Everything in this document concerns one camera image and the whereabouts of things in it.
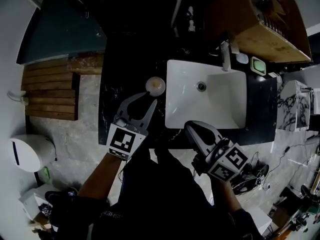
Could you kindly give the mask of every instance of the white sink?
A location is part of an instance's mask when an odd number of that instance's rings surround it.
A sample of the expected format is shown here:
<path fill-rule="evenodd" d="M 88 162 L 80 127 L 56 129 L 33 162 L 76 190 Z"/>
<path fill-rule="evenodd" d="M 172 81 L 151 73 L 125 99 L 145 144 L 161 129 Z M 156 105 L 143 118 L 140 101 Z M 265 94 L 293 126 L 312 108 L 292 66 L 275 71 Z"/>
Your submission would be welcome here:
<path fill-rule="evenodd" d="M 183 129 L 185 122 L 195 120 L 217 129 L 241 129 L 246 125 L 246 116 L 244 72 L 183 60 L 167 62 L 167 128 Z"/>

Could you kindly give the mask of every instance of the soap dish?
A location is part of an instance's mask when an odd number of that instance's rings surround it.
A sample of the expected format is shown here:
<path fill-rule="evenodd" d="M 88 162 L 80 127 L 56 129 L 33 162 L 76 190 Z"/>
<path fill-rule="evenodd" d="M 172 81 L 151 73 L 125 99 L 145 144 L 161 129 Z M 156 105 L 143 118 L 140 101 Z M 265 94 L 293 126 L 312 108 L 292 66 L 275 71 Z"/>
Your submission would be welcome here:
<path fill-rule="evenodd" d="M 267 73 L 266 63 L 257 57 L 251 57 L 250 69 L 260 76 L 265 76 Z"/>

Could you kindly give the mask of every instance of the tiled floor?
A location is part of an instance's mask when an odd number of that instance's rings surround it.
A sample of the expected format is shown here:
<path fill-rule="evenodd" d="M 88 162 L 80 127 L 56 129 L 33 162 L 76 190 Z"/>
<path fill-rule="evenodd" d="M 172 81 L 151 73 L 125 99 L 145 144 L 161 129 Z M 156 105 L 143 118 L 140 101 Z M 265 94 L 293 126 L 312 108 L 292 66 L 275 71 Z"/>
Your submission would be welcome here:
<path fill-rule="evenodd" d="M 58 188 L 82 185 L 106 153 L 106 147 L 98 145 L 99 85 L 99 76 L 81 77 L 78 121 L 30 117 L 34 133 L 49 137 L 55 144 L 58 160 L 53 161 L 47 167 L 51 176 L 50 183 Z M 304 140 L 313 134 L 314 132 L 310 131 L 277 130 L 274 142 L 243 146 L 242 148 L 249 160 L 258 151 L 260 161 L 267 163 L 272 170 L 279 165 L 280 157 L 286 147 L 303 144 Z M 315 149 L 315 145 L 306 146 L 306 150 L 304 146 L 292 147 L 282 158 L 280 166 L 267 177 L 266 182 L 270 183 L 269 190 L 264 191 L 261 188 L 256 188 L 238 197 L 243 208 L 259 206 L 265 213 L 268 213 L 272 204 L 278 200 L 283 188 L 289 183 L 296 190 L 299 190 L 302 184 L 309 186 L 320 162 L 320 158 L 314 155 Z M 193 150 L 171 150 L 171 153 L 184 166 L 193 171 L 191 165 L 195 156 Z M 151 157 L 156 159 L 153 150 L 151 150 Z M 255 165 L 256 161 L 257 157 L 255 156 L 252 164 Z M 299 163 L 303 162 L 304 165 L 299 167 Z M 202 187 L 209 200 L 211 185 L 208 176 L 196 176 L 195 180 Z M 121 183 L 116 178 L 109 196 L 112 204 L 117 202 L 120 188 Z"/>

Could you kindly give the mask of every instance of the wall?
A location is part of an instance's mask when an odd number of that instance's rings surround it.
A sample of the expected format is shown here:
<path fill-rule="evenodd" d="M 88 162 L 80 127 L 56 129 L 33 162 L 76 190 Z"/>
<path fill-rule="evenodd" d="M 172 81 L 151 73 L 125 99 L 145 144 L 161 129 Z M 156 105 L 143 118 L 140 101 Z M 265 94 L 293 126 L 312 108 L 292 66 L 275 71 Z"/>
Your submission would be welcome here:
<path fill-rule="evenodd" d="M 286 73 L 283 76 L 285 82 L 298 80 L 311 88 L 320 88 L 320 65 L 306 67 L 304 70 Z"/>
<path fill-rule="evenodd" d="M 18 198 L 35 184 L 33 173 L 11 161 L 6 146 L 15 133 L 25 131 L 24 106 L 10 100 L 7 91 L 20 90 L 23 67 L 16 64 L 18 51 L 35 7 L 27 0 L 0 0 L 0 236 L 4 240 L 39 239 L 28 229 Z"/>
<path fill-rule="evenodd" d="M 320 32 L 320 0 L 295 0 L 295 2 L 299 7 L 308 36 Z"/>

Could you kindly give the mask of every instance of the countertop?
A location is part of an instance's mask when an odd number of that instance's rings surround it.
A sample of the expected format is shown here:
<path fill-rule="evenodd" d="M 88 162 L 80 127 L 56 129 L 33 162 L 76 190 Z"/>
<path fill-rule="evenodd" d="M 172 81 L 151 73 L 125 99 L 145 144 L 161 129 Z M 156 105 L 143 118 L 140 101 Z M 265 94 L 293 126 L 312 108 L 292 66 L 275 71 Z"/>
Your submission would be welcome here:
<path fill-rule="evenodd" d="M 167 79 L 167 61 L 185 60 L 221 66 L 221 58 L 209 55 L 205 44 L 195 40 L 117 36 L 108 38 L 101 75 L 99 96 L 99 144 L 107 142 L 108 128 L 119 105 L 126 98 L 145 92 L 150 77 Z M 261 77 L 231 57 L 231 68 L 247 76 L 247 116 L 243 129 L 219 129 L 222 136 L 239 145 L 272 142 L 277 122 L 277 80 Z M 166 93 L 157 97 L 157 106 L 148 126 L 145 141 L 150 148 L 165 145 L 168 149 L 189 149 L 190 144 L 181 129 L 165 127 Z M 144 116 L 152 98 L 128 108 L 134 118 Z"/>

